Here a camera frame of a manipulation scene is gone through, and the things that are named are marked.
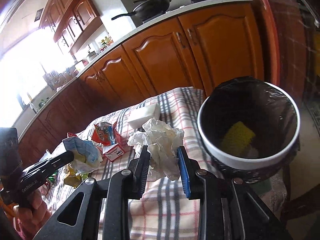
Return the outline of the person's left hand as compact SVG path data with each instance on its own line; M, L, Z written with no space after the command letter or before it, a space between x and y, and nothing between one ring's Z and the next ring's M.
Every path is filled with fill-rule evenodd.
M33 239L51 217L51 213L47 209L47 204L42 200L39 190L29 195L27 200L32 205L33 211L15 205L14 228L22 239Z

